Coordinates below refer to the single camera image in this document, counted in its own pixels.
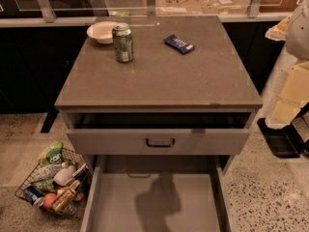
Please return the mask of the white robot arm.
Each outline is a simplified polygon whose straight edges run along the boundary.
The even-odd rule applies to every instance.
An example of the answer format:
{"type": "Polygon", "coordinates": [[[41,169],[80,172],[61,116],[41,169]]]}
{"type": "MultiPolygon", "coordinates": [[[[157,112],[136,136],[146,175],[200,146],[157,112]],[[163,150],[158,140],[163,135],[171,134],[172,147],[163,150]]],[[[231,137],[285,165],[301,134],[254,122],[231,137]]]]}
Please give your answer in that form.
{"type": "Polygon", "coordinates": [[[262,92],[262,117],[270,129],[288,126],[309,102],[309,0],[267,30],[274,43],[284,43],[262,92]]]}

